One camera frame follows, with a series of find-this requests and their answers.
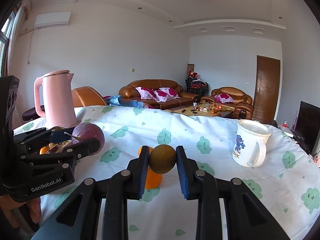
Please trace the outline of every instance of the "kettle handle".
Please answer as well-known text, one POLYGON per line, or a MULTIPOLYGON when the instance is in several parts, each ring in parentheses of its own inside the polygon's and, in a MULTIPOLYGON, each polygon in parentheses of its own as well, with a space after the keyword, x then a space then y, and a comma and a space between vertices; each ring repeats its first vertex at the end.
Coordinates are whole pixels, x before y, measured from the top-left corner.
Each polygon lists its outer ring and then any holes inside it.
POLYGON ((45 112, 41 110, 40 107, 40 92, 39 88, 42 86, 42 77, 38 77, 33 85, 33 91, 35 95, 35 107, 36 107, 36 112, 39 116, 45 118, 45 112))

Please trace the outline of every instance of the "kettle lid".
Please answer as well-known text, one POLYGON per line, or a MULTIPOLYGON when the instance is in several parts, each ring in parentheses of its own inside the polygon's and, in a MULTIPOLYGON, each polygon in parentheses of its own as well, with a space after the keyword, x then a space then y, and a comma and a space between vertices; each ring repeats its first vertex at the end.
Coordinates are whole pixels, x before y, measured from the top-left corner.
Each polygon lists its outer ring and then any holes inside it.
POLYGON ((50 72, 47 74, 44 74, 42 77, 48 77, 48 76, 52 76, 52 75, 56 75, 56 74, 67 74, 70 73, 70 70, 59 70, 59 71, 54 71, 54 72, 50 72))

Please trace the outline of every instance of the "brown leather sofa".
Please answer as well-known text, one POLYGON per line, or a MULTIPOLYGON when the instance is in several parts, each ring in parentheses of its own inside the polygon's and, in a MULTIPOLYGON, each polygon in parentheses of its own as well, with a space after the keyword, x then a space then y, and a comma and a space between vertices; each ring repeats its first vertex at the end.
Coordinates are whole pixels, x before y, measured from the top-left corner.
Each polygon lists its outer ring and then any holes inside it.
POLYGON ((253 106, 252 97, 244 93, 242 90, 234 87, 221 87, 211 91, 211 96, 201 98, 202 102, 215 103, 214 96, 220 94, 228 94, 235 101, 234 103, 223 103, 223 106, 229 106, 234 110, 232 118, 239 119, 239 114, 245 114, 245 119, 252 118, 253 106))
POLYGON ((122 101, 138 100, 161 110, 190 105, 194 103, 197 98, 200 98, 199 95, 183 92, 182 86, 180 86, 177 82, 168 79, 136 80, 121 88, 119 91, 119 95, 121 95, 122 101), (180 98, 160 103, 151 99, 141 99, 139 92, 135 89, 136 87, 145 87, 152 90, 156 90, 162 87, 172 87, 177 92, 180 98))

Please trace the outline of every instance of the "window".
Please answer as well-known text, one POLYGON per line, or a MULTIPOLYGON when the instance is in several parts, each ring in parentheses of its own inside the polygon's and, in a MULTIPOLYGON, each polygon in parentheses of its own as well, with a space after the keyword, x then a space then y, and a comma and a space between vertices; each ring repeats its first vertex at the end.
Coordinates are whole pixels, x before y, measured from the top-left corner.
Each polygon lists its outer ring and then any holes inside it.
POLYGON ((0 31, 0 77, 3 75, 4 71, 4 54, 10 37, 14 17, 15 14, 11 13, 0 31))

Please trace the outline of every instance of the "mug lid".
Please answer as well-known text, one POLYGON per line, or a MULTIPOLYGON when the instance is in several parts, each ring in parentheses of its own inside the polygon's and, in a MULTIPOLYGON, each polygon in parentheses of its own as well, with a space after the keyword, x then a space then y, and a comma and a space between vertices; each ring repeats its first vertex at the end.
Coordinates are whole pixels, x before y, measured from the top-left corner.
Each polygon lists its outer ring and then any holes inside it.
POLYGON ((271 130, 262 123, 259 123, 258 121, 241 119, 238 120, 238 125, 246 132, 254 135, 264 137, 269 137, 271 135, 271 130))
POLYGON ((42 77, 47 77, 47 76, 52 76, 52 75, 56 75, 56 74, 64 74, 64 73, 69 73, 70 70, 59 70, 59 71, 54 71, 54 72, 50 72, 47 74, 44 74, 42 77))

